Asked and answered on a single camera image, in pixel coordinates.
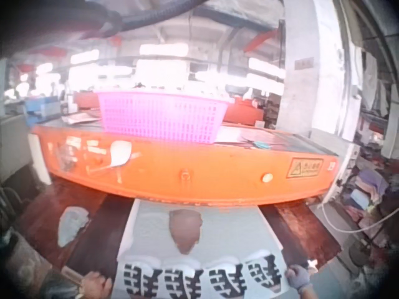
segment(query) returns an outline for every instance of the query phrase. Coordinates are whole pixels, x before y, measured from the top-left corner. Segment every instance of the white pillar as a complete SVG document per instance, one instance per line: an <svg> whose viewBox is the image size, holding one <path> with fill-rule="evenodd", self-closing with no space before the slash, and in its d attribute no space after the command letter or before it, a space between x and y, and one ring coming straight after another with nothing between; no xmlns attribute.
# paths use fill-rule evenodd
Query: white pillar
<svg viewBox="0 0 399 299"><path fill-rule="evenodd" d="M335 133L342 112L344 52L332 0L285 0L286 79L277 129Z"/></svg>
<svg viewBox="0 0 399 299"><path fill-rule="evenodd" d="M6 89L6 65L7 59L0 59L0 117L6 114L4 108L4 92Z"/></svg>

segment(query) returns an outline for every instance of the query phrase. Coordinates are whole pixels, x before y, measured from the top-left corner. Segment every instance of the brown leather piece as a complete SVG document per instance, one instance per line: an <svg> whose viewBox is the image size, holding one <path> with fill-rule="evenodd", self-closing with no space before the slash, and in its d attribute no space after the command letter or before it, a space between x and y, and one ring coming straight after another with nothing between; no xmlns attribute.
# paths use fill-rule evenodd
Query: brown leather piece
<svg viewBox="0 0 399 299"><path fill-rule="evenodd" d="M201 214L192 210L169 213L169 231L181 254L189 254L200 240Z"/></svg>

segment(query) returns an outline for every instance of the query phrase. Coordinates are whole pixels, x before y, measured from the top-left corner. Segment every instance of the orange machine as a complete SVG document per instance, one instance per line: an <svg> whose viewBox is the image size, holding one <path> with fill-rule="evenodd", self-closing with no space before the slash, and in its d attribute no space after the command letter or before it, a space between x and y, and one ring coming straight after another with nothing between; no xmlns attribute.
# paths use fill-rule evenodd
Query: orange machine
<svg viewBox="0 0 399 299"><path fill-rule="evenodd" d="M229 104L224 115L224 121L254 126L257 120L263 120L264 111L248 105Z"/></svg>
<svg viewBox="0 0 399 299"><path fill-rule="evenodd" d="M61 120L37 125L33 133L56 176L180 204L243 206L316 196L328 190L339 168L333 153L299 136L245 126L222 126L213 145L114 135L100 123L71 127ZM115 141L127 141L131 153L112 167Z"/></svg>

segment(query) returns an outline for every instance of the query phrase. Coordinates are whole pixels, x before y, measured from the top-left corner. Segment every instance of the gray fabric piece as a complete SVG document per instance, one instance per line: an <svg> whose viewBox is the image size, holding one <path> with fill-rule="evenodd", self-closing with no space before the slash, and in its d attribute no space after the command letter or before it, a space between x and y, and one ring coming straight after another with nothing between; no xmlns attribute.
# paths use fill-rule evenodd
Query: gray fabric piece
<svg viewBox="0 0 399 299"><path fill-rule="evenodd" d="M82 207L68 207L58 226L58 246L64 247L75 239L78 231L89 221L89 212Z"/></svg>

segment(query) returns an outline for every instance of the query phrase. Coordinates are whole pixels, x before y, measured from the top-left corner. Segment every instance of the white cable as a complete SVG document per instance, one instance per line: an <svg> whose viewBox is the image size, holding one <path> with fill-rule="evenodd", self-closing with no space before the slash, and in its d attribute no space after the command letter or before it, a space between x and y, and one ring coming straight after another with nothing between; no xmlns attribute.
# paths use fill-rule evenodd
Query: white cable
<svg viewBox="0 0 399 299"><path fill-rule="evenodd" d="M322 210L323 210L323 214L324 214L325 220L327 220L327 222L329 223L329 225L330 225L333 229L335 229L336 231L342 232L342 233L344 233L344 234L355 234L355 233L357 233L357 232L364 232L365 230L372 229L373 227L375 227L375 226L381 224L382 222L386 221L387 219L389 219L389 218L391 218L393 215L395 215L397 212L399 212L399 208L397 208L397 209L394 210L391 214L387 215L386 217L384 217L384 218L381 219L380 221L378 221L378 222L376 222L376 223L374 223L374 224L372 224L372 225L370 225L370 226L368 226L368 227L365 227L364 229L358 229L358 230L342 230L342 229L336 228L336 226L334 226L333 223L331 223L330 219L327 217L327 214L325 213L324 204L322 204Z"/></svg>

